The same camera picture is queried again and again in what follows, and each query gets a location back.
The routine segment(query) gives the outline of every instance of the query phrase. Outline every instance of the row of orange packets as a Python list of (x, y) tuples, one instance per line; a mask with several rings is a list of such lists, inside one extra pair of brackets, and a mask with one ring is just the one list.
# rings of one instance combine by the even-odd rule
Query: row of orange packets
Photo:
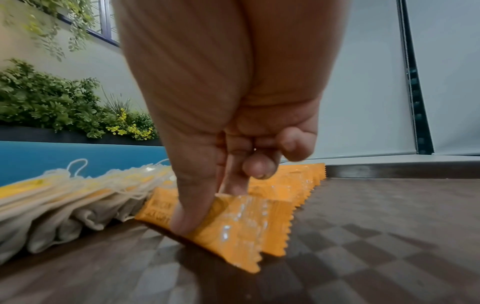
[[(260, 252), (285, 255), (294, 210), (325, 178), (325, 164), (282, 165), (268, 180), (252, 179), (248, 195), (217, 194), (207, 217), (187, 239), (256, 273)], [(177, 189), (158, 187), (135, 219), (169, 229), (178, 204)]]

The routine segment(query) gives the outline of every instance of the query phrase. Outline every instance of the black planter box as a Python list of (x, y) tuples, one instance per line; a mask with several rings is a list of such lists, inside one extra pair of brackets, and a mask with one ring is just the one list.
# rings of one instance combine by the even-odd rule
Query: black planter box
[(0, 125), (0, 141), (30, 141), (41, 143), (69, 143), (69, 144), (103, 144), (103, 145), (135, 145), (135, 146), (163, 146), (160, 139), (135, 140), (131, 137), (104, 134), (102, 138), (88, 138), (85, 134), (41, 129), (31, 127), (12, 127)]

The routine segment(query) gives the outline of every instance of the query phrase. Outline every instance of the brown checkered table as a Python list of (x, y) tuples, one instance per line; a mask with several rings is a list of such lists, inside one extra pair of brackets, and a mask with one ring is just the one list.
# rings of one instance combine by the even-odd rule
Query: brown checkered table
[(480, 303), (480, 180), (331, 179), (249, 274), (130, 221), (0, 267), (0, 302)]

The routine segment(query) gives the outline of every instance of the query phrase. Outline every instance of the blue panel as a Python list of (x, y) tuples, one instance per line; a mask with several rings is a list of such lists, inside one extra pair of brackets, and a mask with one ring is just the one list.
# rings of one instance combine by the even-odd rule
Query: blue panel
[(167, 158), (167, 153), (164, 147), (155, 146), (0, 141), (0, 186), (39, 176), (46, 170), (66, 168), (79, 158), (88, 160), (80, 175), (97, 177), (111, 169), (157, 163)]

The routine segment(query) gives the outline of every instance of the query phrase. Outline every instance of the hanging vine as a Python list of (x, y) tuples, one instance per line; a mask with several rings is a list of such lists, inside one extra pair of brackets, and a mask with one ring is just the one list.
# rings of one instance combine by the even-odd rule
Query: hanging vine
[[(15, 24), (14, 18), (18, 18), (10, 12), (13, 1), (15, 0), (8, 0), (9, 3), (2, 6), (6, 25)], [(57, 40), (60, 30), (60, 21), (57, 16), (60, 13), (66, 13), (66, 17), (71, 21), (72, 33), (68, 41), (68, 49), (73, 52), (85, 48), (85, 41), (88, 39), (87, 30), (94, 25), (91, 0), (22, 0), (22, 2), (26, 9), (22, 9), (21, 13), (27, 17), (27, 22), (22, 27), (30, 33), (37, 46), (47, 49), (50, 55), (59, 61), (65, 57)]]

